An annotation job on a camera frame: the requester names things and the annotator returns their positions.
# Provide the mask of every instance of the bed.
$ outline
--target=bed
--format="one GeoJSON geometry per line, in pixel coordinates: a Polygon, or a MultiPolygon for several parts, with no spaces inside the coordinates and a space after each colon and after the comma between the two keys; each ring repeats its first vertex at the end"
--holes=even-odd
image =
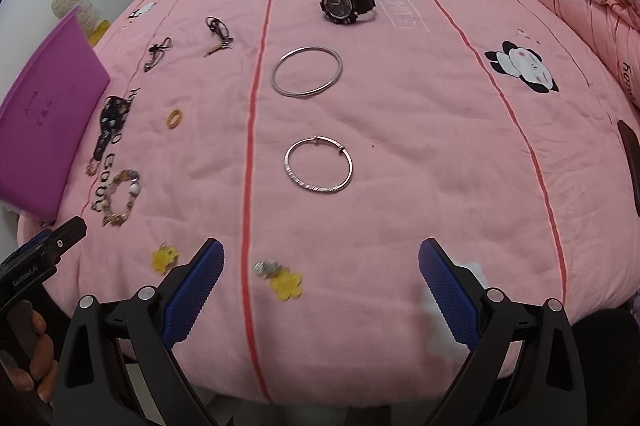
{"type": "MultiPolygon", "coordinates": [[[[376,3],[338,26],[319,0],[136,0],[95,48],[111,77],[103,99],[132,104],[96,177],[85,169],[102,103],[72,162],[56,221],[81,215],[88,232],[46,284],[60,307],[157,285],[162,244],[182,264],[215,237],[225,270],[174,348],[190,381],[259,402],[375,406],[442,395],[466,357],[418,270],[428,237],[515,301],[559,299],[572,323],[629,299],[640,228],[618,122],[640,127],[602,60],[539,0],[376,3]],[[231,49],[206,56],[208,16],[231,49]],[[281,96],[271,72],[301,46],[335,50],[342,76],[310,98],[281,96]],[[286,174],[287,149],[315,135],[353,159],[339,193],[286,174]],[[130,218],[103,226],[107,186],[129,169],[142,185],[130,218]],[[254,273],[270,259],[301,275],[299,297],[281,301],[254,273]]],[[[300,54],[278,82],[316,87],[334,67],[300,54]]],[[[322,146],[292,165],[319,185],[346,174],[322,146]]],[[[40,228],[23,216],[21,241],[40,228]]]]}

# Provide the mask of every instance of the yellow flower hair clip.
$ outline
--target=yellow flower hair clip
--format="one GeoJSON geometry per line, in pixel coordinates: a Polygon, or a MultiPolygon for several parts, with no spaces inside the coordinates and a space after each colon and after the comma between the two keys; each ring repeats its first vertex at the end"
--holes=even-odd
{"type": "Polygon", "coordinates": [[[154,271],[160,275],[164,275],[168,269],[172,268],[178,261],[180,252],[173,246],[169,246],[166,242],[161,244],[160,249],[154,251],[152,255],[152,266],[154,271]]]}
{"type": "Polygon", "coordinates": [[[286,265],[275,260],[267,260],[255,264],[254,271],[262,279],[270,279],[269,287],[281,301],[299,298],[302,294],[302,276],[300,273],[292,273],[286,265]]]}

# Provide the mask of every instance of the gold ring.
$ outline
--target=gold ring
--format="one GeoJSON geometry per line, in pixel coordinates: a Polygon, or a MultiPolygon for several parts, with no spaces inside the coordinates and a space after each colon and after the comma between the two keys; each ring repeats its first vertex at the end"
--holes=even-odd
{"type": "Polygon", "coordinates": [[[175,127],[180,125],[181,121],[182,121],[182,112],[176,109],[171,114],[169,114],[169,117],[166,119],[166,126],[169,127],[170,129],[175,129],[175,127]]]}

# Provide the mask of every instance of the hand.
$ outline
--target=hand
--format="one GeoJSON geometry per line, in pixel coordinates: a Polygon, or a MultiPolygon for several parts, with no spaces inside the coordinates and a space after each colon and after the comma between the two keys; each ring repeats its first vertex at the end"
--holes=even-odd
{"type": "Polygon", "coordinates": [[[36,311],[31,314],[31,325],[38,335],[38,343],[31,359],[29,373],[20,368],[8,368],[6,374],[18,392],[29,392],[38,383],[38,396],[44,402],[50,402],[58,376],[58,362],[53,359],[53,341],[44,333],[47,324],[36,311]]]}

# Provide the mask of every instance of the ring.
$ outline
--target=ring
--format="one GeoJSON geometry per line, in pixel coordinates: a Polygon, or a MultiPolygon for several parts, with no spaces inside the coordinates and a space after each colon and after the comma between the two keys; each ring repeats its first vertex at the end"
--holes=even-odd
{"type": "Polygon", "coordinates": [[[289,96],[289,98],[304,98],[306,96],[313,96],[315,94],[319,94],[327,90],[331,85],[333,85],[335,82],[338,81],[341,74],[342,74],[342,58],[340,58],[340,55],[336,51],[326,47],[300,47],[298,49],[294,49],[293,51],[287,52],[286,55],[280,58],[276,66],[273,68],[273,73],[271,74],[271,86],[278,94],[282,94],[283,96],[289,96]],[[317,89],[311,89],[310,91],[305,91],[305,92],[289,92],[281,89],[280,87],[278,87],[276,83],[276,72],[278,71],[279,67],[285,62],[287,58],[290,58],[291,56],[295,54],[299,54],[304,51],[322,51],[327,54],[330,54],[335,58],[335,61],[338,62],[338,70],[335,72],[334,76],[327,83],[325,83],[321,87],[318,87],[317,89]]]}
{"type": "Polygon", "coordinates": [[[182,111],[179,111],[176,109],[171,114],[169,114],[169,117],[166,119],[166,126],[173,130],[175,129],[175,127],[180,125],[181,121],[182,121],[182,111]]]}
{"type": "Polygon", "coordinates": [[[284,169],[287,171],[287,174],[289,175],[291,180],[294,183],[302,186],[302,188],[304,188],[305,190],[311,190],[319,193],[338,193],[338,191],[344,190],[347,187],[347,184],[351,182],[351,176],[353,175],[353,162],[351,162],[351,156],[349,155],[349,152],[347,152],[347,149],[344,148],[344,146],[342,146],[340,143],[329,139],[328,137],[322,137],[322,135],[315,135],[314,137],[303,139],[302,141],[294,143],[289,147],[287,153],[284,156],[284,169]],[[291,167],[289,166],[289,156],[291,155],[292,151],[294,151],[300,145],[304,145],[305,143],[314,143],[315,145],[319,145],[320,143],[327,143],[329,145],[335,146],[335,148],[338,149],[338,153],[343,153],[347,158],[347,162],[349,163],[349,175],[347,176],[347,178],[341,184],[338,184],[338,186],[332,186],[331,188],[313,186],[312,184],[307,184],[306,182],[301,180],[300,177],[298,177],[291,170],[291,167]]]}

